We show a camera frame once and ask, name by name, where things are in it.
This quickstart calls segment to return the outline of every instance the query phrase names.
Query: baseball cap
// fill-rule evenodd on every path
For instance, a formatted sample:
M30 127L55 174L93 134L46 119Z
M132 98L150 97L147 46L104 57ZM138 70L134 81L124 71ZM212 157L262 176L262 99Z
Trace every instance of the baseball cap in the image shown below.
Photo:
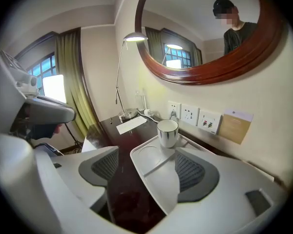
M232 7L234 7L234 4L230 0L216 0L213 9L214 16L219 19L221 14L226 14L228 9Z

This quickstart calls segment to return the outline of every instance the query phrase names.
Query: white tray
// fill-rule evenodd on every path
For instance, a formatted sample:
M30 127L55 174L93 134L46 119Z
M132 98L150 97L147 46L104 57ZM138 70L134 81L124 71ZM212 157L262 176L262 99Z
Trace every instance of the white tray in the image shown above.
M155 136L130 152L141 180L166 215L176 206L179 194L179 177L175 171L176 147L212 153L181 134L172 148L162 147L158 136Z

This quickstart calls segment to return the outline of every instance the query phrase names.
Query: outlet panel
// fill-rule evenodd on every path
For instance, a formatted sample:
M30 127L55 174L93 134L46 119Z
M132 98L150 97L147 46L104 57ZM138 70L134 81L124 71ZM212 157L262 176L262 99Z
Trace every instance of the outlet panel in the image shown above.
M200 110L197 126L212 134L217 134L220 124L221 114Z
M181 104L178 102L169 101L168 102L168 118L170 117L172 111L174 111L177 118L180 119Z
M198 116L199 116L199 108L198 107L182 104L180 120L182 120L186 123L189 123L193 126L196 126Z

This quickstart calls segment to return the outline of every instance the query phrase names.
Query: man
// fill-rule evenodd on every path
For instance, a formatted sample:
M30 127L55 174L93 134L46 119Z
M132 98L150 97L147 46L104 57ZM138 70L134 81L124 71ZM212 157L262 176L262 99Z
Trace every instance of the man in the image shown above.
M230 29L224 33L224 55L239 47L257 26L253 22L241 21L238 8L230 0L216 0L213 13L217 19L221 19L222 25L230 25Z

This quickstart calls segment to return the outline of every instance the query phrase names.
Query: green curtain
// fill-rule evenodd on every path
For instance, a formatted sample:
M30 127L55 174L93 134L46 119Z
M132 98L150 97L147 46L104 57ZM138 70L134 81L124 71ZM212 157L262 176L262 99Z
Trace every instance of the green curtain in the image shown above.
M150 55L159 63L162 63L163 54L163 43L161 40L161 31L146 27L146 36L148 38L148 50Z
M73 29L57 36L55 62L57 72L64 76L66 103L76 110L73 125L82 136L86 136L90 126L100 132L100 126L91 111L91 106L81 77L83 64L80 45L81 29Z
M194 42L191 42L191 64L192 66L202 65L202 53L199 50Z

